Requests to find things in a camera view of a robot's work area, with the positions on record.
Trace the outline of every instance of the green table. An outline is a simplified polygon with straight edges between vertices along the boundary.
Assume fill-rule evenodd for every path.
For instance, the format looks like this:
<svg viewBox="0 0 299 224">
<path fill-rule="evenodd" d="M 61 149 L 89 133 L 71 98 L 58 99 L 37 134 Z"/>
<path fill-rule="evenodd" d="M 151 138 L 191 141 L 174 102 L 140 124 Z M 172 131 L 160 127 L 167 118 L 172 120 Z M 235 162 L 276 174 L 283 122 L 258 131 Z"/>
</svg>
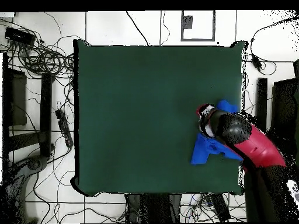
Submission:
<svg viewBox="0 0 299 224">
<path fill-rule="evenodd" d="M 239 193 L 239 161 L 210 155 L 206 164 L 192 166 L 190 159 L 197 107 L 222 99 L 240 107 L 244 45 L 125 47 L 74 41 L 78 188 L 89 195 Z"/>
</svg>

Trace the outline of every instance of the white tile floor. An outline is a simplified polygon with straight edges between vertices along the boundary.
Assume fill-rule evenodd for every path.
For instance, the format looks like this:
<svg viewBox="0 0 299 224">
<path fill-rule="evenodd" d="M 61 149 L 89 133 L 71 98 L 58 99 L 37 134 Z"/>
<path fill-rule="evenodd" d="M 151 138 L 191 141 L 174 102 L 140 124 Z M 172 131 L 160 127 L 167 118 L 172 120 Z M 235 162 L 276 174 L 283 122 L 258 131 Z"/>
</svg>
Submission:
<svg viewBox="0 0 299 224">
<path fill-rule="evenodd" d="M 46 15 L 44 12 L 39 13 L 17 13 L 13 19 L 14 23 L 34 30 L 41 35 L 41 39 L 45 42 L 45 46 L 53 45 L 62 36 L 78 36 L 82 39 L 86 39 L 92 45 L 145 45 L 145 41 L 134 27 L 131 20 L 128 18 L 125 12 L 49 12 L 55 20 Z M 160 37 L 160 11 L 146 11 L 146 12 L 130 12 L 130 15 L 136 22 L 143 35 L 146 37 L 150 45 L 157 46 L 164 42 L 165 46 L 197 46 L 197 45 L 217 45 L 230 46 L 235 40 L 251 41 L 255 31 L 261 27 L 273 24 L 278 20 L 282 20 L 290 17 L 286 11 L 270 11 L 270 10 L 238 10 L 237 15 L 235 10 L 217 10 L 216 11 L 216 33 L 215 42 L 181 42 L 180 41 L 180 15 L 181 11 L 166 11 L 164 21 L 161 26 L 161 41 Z M 5 42 L 3 39 L 4 28 L 0 26 L 0 43 Z M 255 36 L 252 50 L 253 53 L 259 57 L 272 61 L 295 61 L 299 59 L 299 53 L 296 45 L 298 45 L 298 37 L 292 32 L 294 27 L 291 24 L 281 24 L 275 27 L 264 29 Z M 76 37 L 62 38 L 58 46 L 63 49 L 66 55 L 73 53 L 72 40 Z M 14 59 L 14 65 L 19 65 L 17 58 Z M 270 74 L 273 72 L 274 66 L 271 62 L 266 63 L 266 69 L 264 73 Z M 250 62 L 246 63 L 246 73 L 249 78 L 248 92 L 245 98 L 245 108 L 251 106 L 248 96 L 255 104 L 255 91 L 256 82 L 258 77 L 268 78 L 268 98 L 272 95 L 272 86 L 275 81 L 289 79 L 294 77 L 293 65 L 290 62 L 278 62 L 277 70 L 273 75 L 264 76 L 259 73 Z M 67 84 L 68 79 L 60 79 L 62 84 Z M 27 80 L 27 99 L 36 98 L 40 102 L 40 95 L 36 94 L 40 92 L 40 80 L 29 79 Z M 69 98 L 72 100 L 74 96 L 70 94 Z M 60 103 L 65 101 L 63 93 L 63 86 L 57 81 L 53 83 L 53 101 L 52 107 L 57 109 Z M 268 100 L 268 114 L 267 114 L 267 127 L 270 127 L 270 115 L 271 115 L 271 100 Z M 33 124 L 39 130 L 39 105 L 36 101 L 28 100 L 26 111 L 31 117 Z M 69 122 L 74 122 L 74 115 L 72 114 L 71 107 L 67 107 L 67 114 L 69 115 Z M 70 130 L 74 129 L 74 125 L 69 125 Z M 15 127 L 14 134 L 21 134 L 22 131 L 32 130 L 31 123 L 27 123 L 24 127 Z M 52 117 L 52 130 L 59 131 L 57 119 L 55 114 Z M 59 132 L 52 133 L 52 140 L 60 137 Z M 24 149 L 17 150 L 14 153 L 10 153 L 9 158 L 14 162 L 23 159 L 29 152 L 36 149 L 38 145 L 33 145 Z M 64 140 L 61 138 L 56 143 L 56 154 L 58 157 L 63 155 L 67 151 Z M 61 164 L 55 170 L 55 175 L 65 185 L 59 186 L 59 193 L 57 189 L 59 182 L 53 174 L 53 167 L 56 167 L 59 162 Z M 94 211 L 108 215 L 110 217 L 120 216 L 125 209 L 124 195 L 121 194 L 101 194 L 95 198 L 85 198 L 83 195 L 77 193 L 69 186 L 69 180 L 73 176 L 74 171 L 74 150 L 71 151 L 62 161 L 61 159 L 54 164 L 48 165 L 39 175 L 39 182 L 37 183 L 37 194 L 50 203 L 50 212 L 46 216 L 43 223 L 57 223 L 54 217 L 54 210 L 57 211 L 57 202 L 59 203 L 59 221 L 62 223 L 100 223 L 106 220 L 105 217 L 99 216 L 91 210 L 86 210 L 85 213 L 81 212 L 84 208 L 91 208 Z M 39 222 L 48 211 L 48 205 L 41 202 L 32 192 L 33 184 L 36 181 L 37 176 L 34 175 L 29 180 L 27 185 L 27 213 L 31 217 L 38 217 Z M 182 197 L 182 203 L 190 203 L 192 195 L 184 194 Z M 230 196 L 230 209 L 231 215 L 236 218 L 245 217 L 244 208 L 234 208 L 238 204 L 245 204 L 244 196 Z M 76 215 L 68 215 L 76 212 L 81 212 Z M 182 207 L 181 213 L 186 214 L 187 208 Z"/>
</svg>

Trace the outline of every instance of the plug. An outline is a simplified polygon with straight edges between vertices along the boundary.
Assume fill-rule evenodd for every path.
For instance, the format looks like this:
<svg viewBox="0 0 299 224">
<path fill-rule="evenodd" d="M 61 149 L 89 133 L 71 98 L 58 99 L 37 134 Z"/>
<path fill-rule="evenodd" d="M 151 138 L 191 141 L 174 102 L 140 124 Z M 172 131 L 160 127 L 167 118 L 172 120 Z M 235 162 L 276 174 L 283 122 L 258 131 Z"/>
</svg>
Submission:
<svg viewBox="0 0 299 224">
<path fill-rule="evenodd" d="M 259 58 L 256 55 L 252 54 L 251 56 L 252 56 L 251 61 L 253 63 L 253 66 L 256 69 L 258 69 L 258 71 L 260 71 L 260 69 L 262 67 L 262 63 L 259 61 Z"/>
</svg>

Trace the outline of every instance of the blue plastic toy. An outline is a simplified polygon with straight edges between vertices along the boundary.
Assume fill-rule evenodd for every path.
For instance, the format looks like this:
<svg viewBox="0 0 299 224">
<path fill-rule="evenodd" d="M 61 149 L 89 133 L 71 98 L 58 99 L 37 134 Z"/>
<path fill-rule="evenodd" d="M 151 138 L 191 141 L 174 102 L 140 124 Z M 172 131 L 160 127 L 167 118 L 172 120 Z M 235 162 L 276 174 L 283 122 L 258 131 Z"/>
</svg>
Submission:
<svg viewBox="0 0 299 224">
<path fill-rule="evenodd" d="M 226 100 L 219 101 L 217 108 L 230 113 L 236 113 L 238 111 L 237 106 L 229 104 L 229 102 Z M 238 156 L 235 152 L 228 149 L 223 144 L 219 143 L 216 139 L 206 138 L 204 135 L 199 133 L 197 135 L 197 140 L 193 149 L 191 164 L 205 164 L 210 154 L 218 155 L 221 152 L 226 158 L 243 160 L 243 158 Z"/>
</svg>

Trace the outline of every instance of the floor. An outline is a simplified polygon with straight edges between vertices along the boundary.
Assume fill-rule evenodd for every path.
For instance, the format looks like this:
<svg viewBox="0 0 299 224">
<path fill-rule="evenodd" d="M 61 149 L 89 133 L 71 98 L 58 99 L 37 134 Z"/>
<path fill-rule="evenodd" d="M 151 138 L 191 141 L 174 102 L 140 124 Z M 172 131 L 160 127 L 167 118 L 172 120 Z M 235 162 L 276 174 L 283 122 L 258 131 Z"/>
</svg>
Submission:
<svg viewBox="0 0 299 224">
<path fill-rule="evenodd" d="M 146 11 L 146 12 L 129 12 L 136 25 L 146 37 L 148 43 L 153 46 L 162 44 L 163 46 L 198 46 L 198 45 L 219 45 L 230 46 L 235 40 L 246 40 L 251 43 L 251 38 L 255 32 L 262 27 L 273 24 L 277 21 L 291 17 L 292 13 L 288 11 L 274 10 L 217 10 L 215 22 L 215 42 L 181 42 L 180 41 L 180 16 L 181 11 Z M 189 11 L 188 15 L 197 15 Z M 44 45 L 52 45 L 57 42 L 60 52 L 66 55 L 73 53 L 72 40 L 77 39 L 76 36 L 86 40 L 92 45 L 146 45 L 144 38 L 137 31 L 126 12 L 32 12 L 32 13 L 17 13 L 13 18 L 15 24 L 5 23 L 8 26 L 18 27 L 21 25 L 28 29 L 39 33 Z M 0 44 L 4 44 L 5 26 L 0 26 Z M 259 77 L 268 78 L 268 98 L 272 95 L 272 86 L 275 81 L 289 79 L 294 77 L 293 65 L 290 61 L 295 61 L 299 58 L 298 37 L 291 23 L 282 23 L 275 27 L 263 29 L 255 36 L 252 45 L 254 54 L 267 60 L 276 61 L 276 71 L 274 74 L 266 76 L 258 72 L 251 62 L 246 62 L 246 73 L 248 75 L 248 83 L 245 109 L 247 112 L 254 115 L 256 82 Z M 13 58 L 13 66 L 18 69 L 20 62 L 17 57 Z M 272 62 L 265 62 L 264 74 L 271 74 L 275 67 Z M 27 80 L 27 106 L 26 111 L 33 121 L 36 129 L 39 130 L 39 105 L 40 95 L 40 80 L 37 75 L 28 75 Z M 53 83 L 53 100 L 52 107 L 57 109 L 60 104 L 65 101 L 63 85 L 69 82 L 67 74 L 64 74 L 59 81 Z M 271 115 L 271 99 L 267 104 L 267 128 L 270 127 Z M 74 115 L 71 104 L 65 108 L 68 115 L 70 130 L 74 129 Z M 31 123 L 29 122 L 23 127 L 14 127 L 11 130 L 11 135 L 18 135 L 26 131 L 32 131 Z M 52 116 L 52 140 L 55 142 L 55 157 L 59 157 L 66 153 L 67 147 L 59 132 L 58 122 L 53 113 Z M 19 149 L 11 152 L 9 158 L 11 161 L 18 161 L 26 157 L 30 152 L 37 149 L 38 145 L 33 145 L 27 148 Z M 124 195 L 121 194 L 106 194 L 101 193 L 97 197 L 89 198 L 77 193 L 69 184 L 69 180 L 74 175 L 74 150 L 62 159 L 49 164 L 40 174 L 36 185 L 36 193 L 46 200 L 50 205 L 50 211 L 45 217 L 43 223 L 56 224 L 61 223 L 105 223 L 111 222 L 110 218 L 118 218 L 125 209 Z M 39 200 L 33 193 L 33 185 L 37 180 L 34 175 L 30 178 L 26 189 L 26 210 L 27 214 L 34 218 L 39 218 L 39 223 L 44 218 L 48 211 L 48 205 Z M 231 215 L 234 217 L 230 222 L 246 221 L 245 199 L 244 196 L 232 196 L 225 194 L 225 200 L 229 204 Z M 200 194 L 184 194 L 182 196 L 182 205 L 196 205 Z M 190 217 L 190 207 L 181 207 L 181 222 L 206 222 L 218 220 L 214 219 L 214 213 L 205 211 L 200 214 L 199 219 Z"/>
</svg>

